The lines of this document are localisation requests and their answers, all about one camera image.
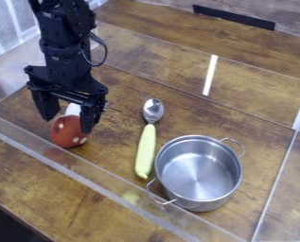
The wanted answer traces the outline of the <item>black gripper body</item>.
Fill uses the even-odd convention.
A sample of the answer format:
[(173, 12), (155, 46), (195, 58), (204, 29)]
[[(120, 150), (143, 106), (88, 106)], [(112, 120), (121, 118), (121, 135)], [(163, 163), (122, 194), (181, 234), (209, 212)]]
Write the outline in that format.
[(80, 106), (92, 98), (98, 98), (106, 108), (108, 88), (98, 80), (96, 80), (86, 72), (81, 77), (60, 78), (50, 75), (50, 69), (46, 66), (32, 66), (25, 68), (25, 73), (29, 76), (28, 88), (32, 91), (56, 91), (58, 102), (65, 100)]

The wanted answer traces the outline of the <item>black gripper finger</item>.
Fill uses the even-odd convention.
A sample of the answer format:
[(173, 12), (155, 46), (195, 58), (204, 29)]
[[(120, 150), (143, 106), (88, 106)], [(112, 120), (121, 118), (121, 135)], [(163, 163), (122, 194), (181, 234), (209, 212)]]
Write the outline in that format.
[(100, 123), (105, 104), (98, 98), (88, 99), (81, 105), (81, 131), (92, 132)]
[(57, 92), (33, 91), (33, 98), (42, 118), (50, 121), (61, 110)]

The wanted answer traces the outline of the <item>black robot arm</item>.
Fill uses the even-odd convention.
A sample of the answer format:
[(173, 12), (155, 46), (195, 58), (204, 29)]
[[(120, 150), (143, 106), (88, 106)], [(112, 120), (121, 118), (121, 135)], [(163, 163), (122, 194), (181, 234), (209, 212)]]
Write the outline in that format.
[(108, 88), (93, 78), (90, 43), (105, 41), (93, 33), (96, 12), (85, 0), (29, 0), (38, 20), (44, 66), (28, 66), (28, 88), (45, 120), (60, 112), (62, 100), (81, 106), (81, 131), (90, 133), (108, 107)]

